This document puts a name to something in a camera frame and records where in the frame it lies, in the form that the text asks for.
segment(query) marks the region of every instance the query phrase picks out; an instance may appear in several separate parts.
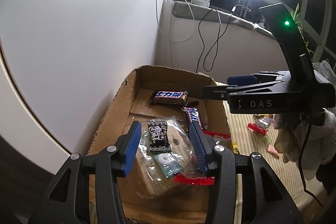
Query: cloth glove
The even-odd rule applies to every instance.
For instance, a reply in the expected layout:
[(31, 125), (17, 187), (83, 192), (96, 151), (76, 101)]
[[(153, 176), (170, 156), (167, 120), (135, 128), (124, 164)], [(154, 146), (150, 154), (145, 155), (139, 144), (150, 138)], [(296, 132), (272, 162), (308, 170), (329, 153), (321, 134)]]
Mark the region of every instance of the cloth glove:
[[(278, 137), (274, 148), (283, 154), (283, 162), (298, 160), (306, 137), (308, 123), (301, 121), (298, 113), (276, 114), (274, 128)], [(309, 140), (302, 155), (302, 170), (306, 180), (314, 178), (320, 164), (329, 163), (336, 153), (336, 117), (333, 112), (325, 110), (323, 126), (312, 126)]]

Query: das logo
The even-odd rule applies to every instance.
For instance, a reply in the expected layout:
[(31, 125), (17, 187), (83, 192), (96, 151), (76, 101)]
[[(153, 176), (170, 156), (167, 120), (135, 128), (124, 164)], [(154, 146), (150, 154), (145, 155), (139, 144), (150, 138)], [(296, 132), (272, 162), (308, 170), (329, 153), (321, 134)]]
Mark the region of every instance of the das logo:
[(263, 102), (263, 101), (259, 101), (256, 102), (256, 101), (250, 101), (250, 104), (251, 104), (251, 107), (271, 107), (272, 106), (272, 100), (268, 100), (267, 102)]

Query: snickers bar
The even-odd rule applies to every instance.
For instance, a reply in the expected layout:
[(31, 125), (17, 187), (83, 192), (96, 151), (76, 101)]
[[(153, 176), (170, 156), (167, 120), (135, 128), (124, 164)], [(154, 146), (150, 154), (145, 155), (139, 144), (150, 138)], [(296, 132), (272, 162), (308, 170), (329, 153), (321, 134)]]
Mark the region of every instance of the snickers bar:
[(201, 117), (198, 113), (198, 109), (196, 106), (198, 106), (197, 101), (188, 103), (186, 106), (182, 107), (182, 111), (184, 112), (185, 116), (185, 121), (187, 123), (187, 128), (189, 128), (191, 121), (196, 121), (199, 123), (201, 128), (204, 129)]
[(185, 105), (188, 98), (188, 92), (186, 91), (154, 91), (150, 102), (154, 104), (173, 104), (173, 105)]

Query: blue gripper pad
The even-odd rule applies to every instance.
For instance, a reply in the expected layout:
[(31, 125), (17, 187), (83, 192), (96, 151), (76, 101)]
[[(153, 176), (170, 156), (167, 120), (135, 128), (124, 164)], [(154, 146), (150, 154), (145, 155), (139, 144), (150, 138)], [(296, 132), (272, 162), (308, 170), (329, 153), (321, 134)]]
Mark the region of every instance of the blue gripper pad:
[(213, 176), (217, 169), (213, 162), (212, 148), (216, 145), (214, 139), (205, 135), (198, 122), (192, 121), (189, 126), (189, 136), (194, 148), (199, 170), (206, 176)]
[(117, 177), (126, 177), (132, 170), (141, 132), (140, 122), (134, 121), (128, 133), (121, 135), (115, 143), (119, 152), (117, 159), (112, 163), (112, 168)]
[(228, 85), (237, 86), (255, 85), (260, 83), (259, 79), (254, 75), (231, 76), (228, 77), (226, 81)]

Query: cardboard box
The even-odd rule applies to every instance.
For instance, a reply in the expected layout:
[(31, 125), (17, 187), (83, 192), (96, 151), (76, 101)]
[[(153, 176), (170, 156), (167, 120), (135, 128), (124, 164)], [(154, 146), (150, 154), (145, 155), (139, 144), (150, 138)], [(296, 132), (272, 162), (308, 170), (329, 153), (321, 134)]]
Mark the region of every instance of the cardboard box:
[[(179, 106), (149, 105), (154, 90), (183, 90), (189, 92), (188, 101), (198, 100), (199, 113), (208, 130), (230, 134), (221, 101), (203, 100), (202, 89), (216, 85), (205, 75), (159, 66), (143, 66), (132, 71), (122, 83), (94, 136), (89, 154), (100, 152), (115, 144), (127, 133), (131, 122), (146, 121), (153, 117), (175, 115), (183, 121)], [(209, 187), (193, 186), (168, 196), (142, 199), (137, 195), (140, 177), (136, 168), (126, 178), (118, 178), (125, 216), (153, 224), (204, 223), (208, 208)], [(90, 202), (95, 203), (95, 180), (90, 178)]]

